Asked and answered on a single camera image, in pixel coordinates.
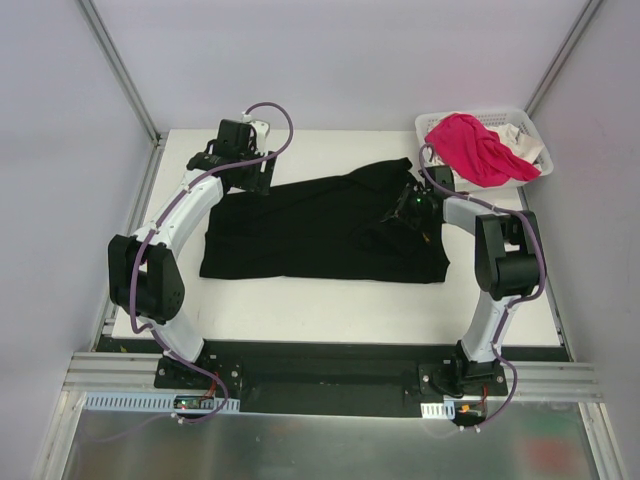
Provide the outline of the black daisy print t-shirt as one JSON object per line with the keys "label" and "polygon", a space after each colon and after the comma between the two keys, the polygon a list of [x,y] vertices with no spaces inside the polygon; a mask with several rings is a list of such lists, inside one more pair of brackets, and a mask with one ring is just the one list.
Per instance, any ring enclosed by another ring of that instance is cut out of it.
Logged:
{"label": "black daisy print t-shirt", "polygon": [[290,183],[266,196],[234,193],[213,207],[199,275],[442,283],[450,265],[441,227],[395,216],[417,183],[408,158]]}

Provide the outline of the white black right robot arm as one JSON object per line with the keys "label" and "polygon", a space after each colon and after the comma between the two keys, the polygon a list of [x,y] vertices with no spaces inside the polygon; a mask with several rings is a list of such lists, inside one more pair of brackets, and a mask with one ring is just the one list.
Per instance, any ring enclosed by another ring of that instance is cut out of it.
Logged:
{"label": "white black right robot arm", "polygon": [[501,348],[517,308],[544,290],[546,270],[535,215],[497,207],[455,190],[447,166],[424,167],[383,217],[413,230],[449,224],[474,237],[474,274],[480,288],[471,324],[451,360],[429,375],[429,385],[461,397],[502,375]]}

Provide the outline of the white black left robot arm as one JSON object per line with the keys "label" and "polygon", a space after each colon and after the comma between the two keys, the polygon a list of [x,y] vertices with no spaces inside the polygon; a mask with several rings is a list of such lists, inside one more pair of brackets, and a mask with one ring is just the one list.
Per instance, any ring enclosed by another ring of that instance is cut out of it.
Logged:
{"label": "white black left robot arm", "polygon": [[178,257],[202,218],[231,188],[269,189],[277,155],[266,141],[270,125],[245,114],[220,122],[217,137],[189,160],[176,191],[146,224],[108,245],[109,296],[130,316],[132,329],[151,331],[165,354],[180,357],[176,375],[188,388],[204,387],[210,363],[183,307],[185,285]]}

